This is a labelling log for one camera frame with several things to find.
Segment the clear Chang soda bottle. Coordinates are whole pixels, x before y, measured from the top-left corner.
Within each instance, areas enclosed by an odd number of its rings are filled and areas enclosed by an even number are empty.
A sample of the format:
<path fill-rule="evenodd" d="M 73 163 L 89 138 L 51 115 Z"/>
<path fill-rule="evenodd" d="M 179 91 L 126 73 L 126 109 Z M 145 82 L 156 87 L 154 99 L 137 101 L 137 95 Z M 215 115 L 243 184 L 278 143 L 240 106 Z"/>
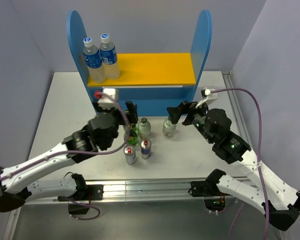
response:
<path fill-rule="evenodd" d="M 146 117 L 143 117 L 137 125 L 139 137 L 141 139 L 148 138 L 151 134 L 151 124 Z"/>
<path fill-rule="evenodd" d="M 162 133 L 167 138 L 172 138 L 176 132 L 177 125 L 172 123 L 171 117 L 169 116 L 163 122 Z"/>

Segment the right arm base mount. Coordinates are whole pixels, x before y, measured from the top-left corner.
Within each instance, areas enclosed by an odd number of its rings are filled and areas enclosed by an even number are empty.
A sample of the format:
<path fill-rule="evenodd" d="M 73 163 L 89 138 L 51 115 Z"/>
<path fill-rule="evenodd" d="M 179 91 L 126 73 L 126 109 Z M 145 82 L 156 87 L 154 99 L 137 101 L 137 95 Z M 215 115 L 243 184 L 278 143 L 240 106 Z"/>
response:
<path fill-rule="evenodd" d="M 202 198 L 204 207 L 209 214 L 218 215 L 238 202 L 237 198 L 228 198 L 229 194 L 221 192 L 206 180 L 191 181 L 188 194 L 193 198 Z"/>

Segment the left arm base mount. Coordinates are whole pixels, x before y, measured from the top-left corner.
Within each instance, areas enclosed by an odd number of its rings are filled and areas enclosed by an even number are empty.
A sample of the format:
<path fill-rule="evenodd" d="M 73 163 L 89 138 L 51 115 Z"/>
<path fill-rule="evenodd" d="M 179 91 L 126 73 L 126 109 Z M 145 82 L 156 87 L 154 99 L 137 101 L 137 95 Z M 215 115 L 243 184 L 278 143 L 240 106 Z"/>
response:
<path fill-rule="evenodd" d="M 71 218 L 80 221 L 89 221 L 98 218 L 101 211 L 96 206 L 92 205 L 92 201 L 101 201 L 103 199 L 104 186 L 102 184 L 89 184 L 87 191 L 78 200 L 73 197 L 58 196 L 58 202 L 67 202 L 68 213 Z M 96 215 L 93 217 L 83 217 L 90 209 L 96 210 Z"/>

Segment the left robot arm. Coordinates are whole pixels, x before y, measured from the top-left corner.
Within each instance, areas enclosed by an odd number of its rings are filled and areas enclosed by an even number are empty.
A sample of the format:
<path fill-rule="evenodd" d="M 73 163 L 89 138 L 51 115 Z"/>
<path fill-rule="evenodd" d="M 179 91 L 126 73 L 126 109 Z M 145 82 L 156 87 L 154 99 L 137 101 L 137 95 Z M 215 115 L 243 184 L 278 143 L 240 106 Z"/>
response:
<path fill-rule="evenodd" d="M 0 166 L 0 213 L 22 207 L 26 202 L 58 196 L 79 201 L 88 194 L 88 187 L 81 174 L 68 178 L 43 181 L 42 178 L 65 167 L 79 164 L 95 156 L 110 155 L 120 149 L 109 151 L 119 126 L 138 121 L 137 105 L 126 101 L 126 110 L 118 103 L 105 108 L 94 102 L 97 114 L 81 129 L 49 151 L 21 164 L 3 168 Z"/>

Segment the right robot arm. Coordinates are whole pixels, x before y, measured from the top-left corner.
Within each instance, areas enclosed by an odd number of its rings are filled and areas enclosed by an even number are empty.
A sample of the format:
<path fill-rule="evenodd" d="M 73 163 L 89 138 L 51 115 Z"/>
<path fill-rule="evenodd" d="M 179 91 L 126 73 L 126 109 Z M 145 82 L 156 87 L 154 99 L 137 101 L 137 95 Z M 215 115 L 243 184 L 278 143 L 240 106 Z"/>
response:
<path fill-rule="evenodd" d="M 246 176 L 254 186 L 234 179 L 220 169 L 215 169 L 201 186 L 191 183 L 194 197 L 224 193 L 232 195 L 268 216 L 269 223 L 281 231 L 287 231 L 300 215 L 300 190 L 289 186 L 265 164 L 257 161 L 257 154 L 239 135 L 231 131 L 232 121 L 220 108 L 209 109 L 206 103 L 182 101 L 177 107 L 168 107 L 173 124 L 180 117 L 182 125 L 193 125 L 212 145 L 212 151 L 228 165 Z"/>

